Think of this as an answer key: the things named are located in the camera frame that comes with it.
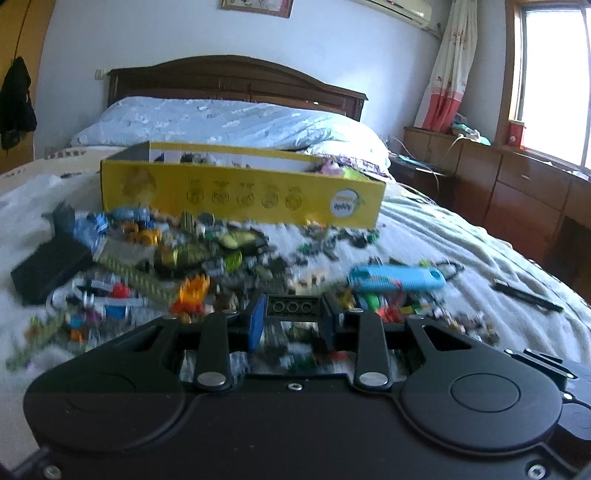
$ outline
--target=black pen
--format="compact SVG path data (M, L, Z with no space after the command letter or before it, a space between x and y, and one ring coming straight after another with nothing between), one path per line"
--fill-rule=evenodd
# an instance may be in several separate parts
M541 295L536 295L535 293L529 293L527 291L511 287L507 282L501 280L495 280L495 283L493 284L492 288L494 288L496 291L503 292L505 295L509 295L510 297L513 297L515 299L525 301L532 305L538 305L547 310L552 310L553 312L562 313L564 311L564 307L552 303L547 297L543 297Z

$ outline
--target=picture frame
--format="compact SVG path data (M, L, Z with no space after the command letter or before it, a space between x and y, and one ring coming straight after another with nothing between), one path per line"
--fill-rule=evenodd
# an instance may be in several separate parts
M222 0L224 10L238 10L289 18L294 0Z

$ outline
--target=wooden cabinet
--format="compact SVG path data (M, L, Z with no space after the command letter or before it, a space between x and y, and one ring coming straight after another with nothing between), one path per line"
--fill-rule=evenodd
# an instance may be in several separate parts
M462 142L453 210L473 225L482 226L501 165L501 154L491 147L468 140Z
M432 137L429 142L428 159L426 162L436 166L441 171L455 175L462 151L460 140L454 144L454 140L447 137Z
M564 216L591 229L591 184L588 181L573 178L564 207Z
M497 182L484 227L542 265L560 219L560 210Z
M498 181L562 210L572 175L516 153L503 155Z
M33 104L43 43L55 3L55 0L6 0L0 5L0 85L14 58L21 56L31 76ZM33 134L27 134L15 148L8 152L0 150L0 173L33 159Z
M428 150L431 136L428 133L421 133L413 130L406 130L404 133L404 146L417 160L428 162Z

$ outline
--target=wall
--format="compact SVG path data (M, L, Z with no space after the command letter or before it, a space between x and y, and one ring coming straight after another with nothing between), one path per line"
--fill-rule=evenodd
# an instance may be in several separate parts
M429 0L435 24L451 0ZM207 54L281 63L364 92L362 122L380 136L412 124L440 42L350 0L295 0L291 18L218 9L218 0L58 0L37 90L37 157L96 121L107 80L96 69Z
M491 142L501 110L505 76L505 0L478 2L478 43L460 113Z

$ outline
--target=wooden headboard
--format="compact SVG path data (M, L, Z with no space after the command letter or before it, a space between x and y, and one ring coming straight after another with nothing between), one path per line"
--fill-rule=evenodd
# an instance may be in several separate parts
M268 102L361 119L364 93L327 85L270 61L237 55L173 60L109 72L109 106L129 96Z

